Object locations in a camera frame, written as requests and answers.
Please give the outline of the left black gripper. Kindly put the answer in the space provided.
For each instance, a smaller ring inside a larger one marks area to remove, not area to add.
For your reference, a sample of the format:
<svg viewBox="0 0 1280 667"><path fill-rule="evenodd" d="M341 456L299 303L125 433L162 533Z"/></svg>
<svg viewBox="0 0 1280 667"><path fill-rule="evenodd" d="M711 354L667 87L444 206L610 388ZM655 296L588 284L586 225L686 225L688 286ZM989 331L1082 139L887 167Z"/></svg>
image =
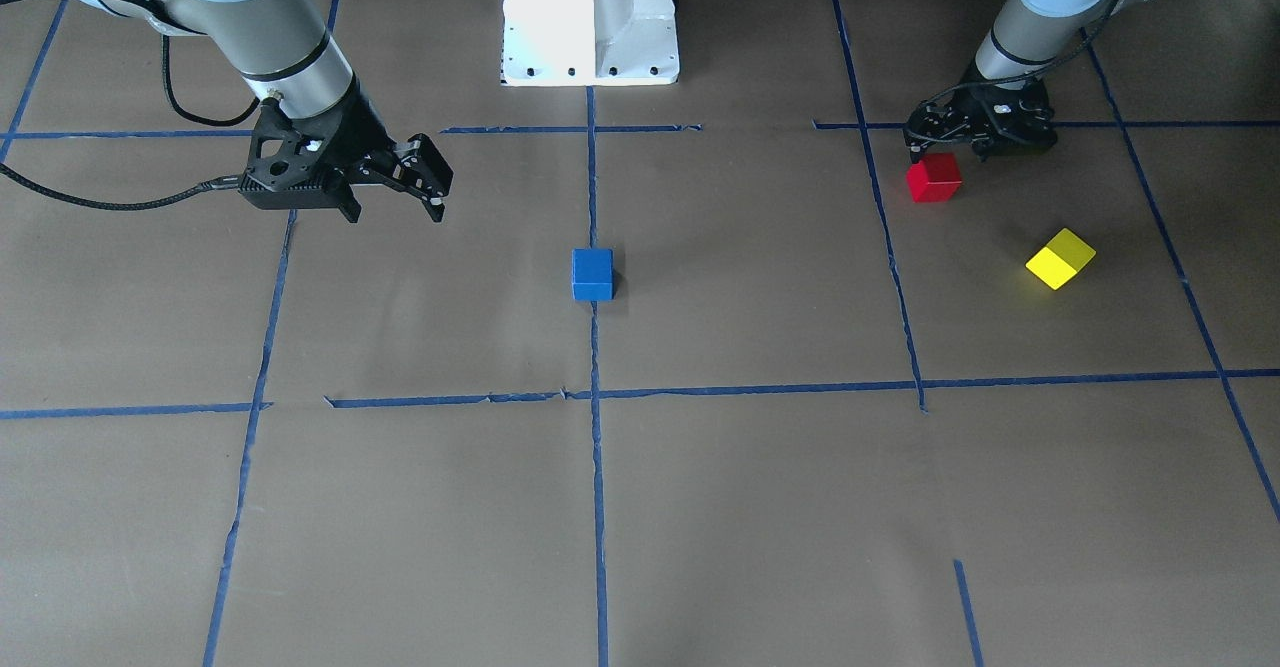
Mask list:
<svg viewBox="0 0 1280 667"><path fill-rule="evenodd" d="M919 164L933 143L968 146L986 160L1042 155L1059 142L1048 90L1036 76L997 83L965 73L947 99L932 99L931 117L904 124L910 164Z"/></svg>

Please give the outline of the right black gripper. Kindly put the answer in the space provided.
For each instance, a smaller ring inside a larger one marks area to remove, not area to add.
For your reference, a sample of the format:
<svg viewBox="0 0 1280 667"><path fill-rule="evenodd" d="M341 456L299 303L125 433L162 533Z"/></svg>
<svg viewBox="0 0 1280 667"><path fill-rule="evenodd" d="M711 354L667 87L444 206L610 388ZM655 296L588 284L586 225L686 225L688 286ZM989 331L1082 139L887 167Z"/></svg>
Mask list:
<svg viewBox="0 0 1280 667"><path fill-rule="evenodd" d="M353 186L379 184L416 198L443 221L454 172L428 134L396 143L358 82L316 117L287 117L265 99L238 192L259 210L335 210L358 221Z"/></svg>

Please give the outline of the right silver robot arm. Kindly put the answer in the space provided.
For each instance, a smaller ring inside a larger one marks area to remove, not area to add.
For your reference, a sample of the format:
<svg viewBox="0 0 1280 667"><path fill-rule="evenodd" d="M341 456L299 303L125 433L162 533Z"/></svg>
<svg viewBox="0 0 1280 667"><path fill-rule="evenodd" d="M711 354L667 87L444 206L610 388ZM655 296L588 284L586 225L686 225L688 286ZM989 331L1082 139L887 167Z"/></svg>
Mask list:
<svg viewBox="0 0 1280 667"><path fill-rule="evenodd" d="M383 186L444 215L453 172L425 134L397 142L311 0L82 0L143 17L161 35L205 35L257 99L238 189L260 210L335 210L357 221L356 187Z"/></svg>

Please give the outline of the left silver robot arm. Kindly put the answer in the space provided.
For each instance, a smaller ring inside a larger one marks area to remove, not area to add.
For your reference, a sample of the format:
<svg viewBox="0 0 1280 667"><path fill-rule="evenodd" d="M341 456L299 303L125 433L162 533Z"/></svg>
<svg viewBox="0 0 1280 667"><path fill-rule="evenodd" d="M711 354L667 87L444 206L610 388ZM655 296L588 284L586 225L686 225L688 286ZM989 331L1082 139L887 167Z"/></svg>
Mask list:
<svg viewBox="0 0 1280 667"><path fill-rule="evenodd" d="M913 164L937 146L969 143L978 157L1041 155L1057 143L1044 76L1073 60L1107 20L1149 0L1006 0L957 84L919 102L902 128Z"/></svg>

